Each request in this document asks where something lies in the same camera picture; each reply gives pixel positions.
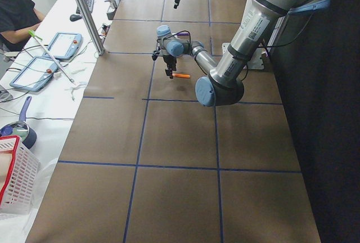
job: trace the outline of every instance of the black shirt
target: black shirt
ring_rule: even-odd
[[[0,32],[16,31],[39,23],[34,6],[32,0],[0,0]],[[1,34],[0,38],[10,51],[21,51],[28,41],[26,39],[14,44]]]

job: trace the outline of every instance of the white basket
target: white basket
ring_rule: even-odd
[[[0,186],[0,219],[28,214],[39,160],[19,136],[0,137],[0,154],[12,154],[4,186]]]

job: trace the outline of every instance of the computer mouse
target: computer mouse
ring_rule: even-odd
[[[83,16],[81,14],[71,14],[70,15],[70,21],[75,22],[79,19],[81,19]]]

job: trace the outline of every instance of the frying pan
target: frying pan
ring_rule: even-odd
[[[25,103],[20,112],[19,121],[7,124],[0,129],[0,136],[9,136],[9,135],[20,136],[22,143],[28,149],[30,149],[35,144],[37,138],[36,132],[33,129],[31,129],[31,127],[25,122],[26,111],[28,110],[31,100],[32,100],[31,96],[28,96],[26,98]]]

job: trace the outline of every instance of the black curtain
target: black curtain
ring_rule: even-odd
[[[332,0],[272,61],[323,243],[360,242],[360,0]],[[278,44],[308,16],[291,17]]]

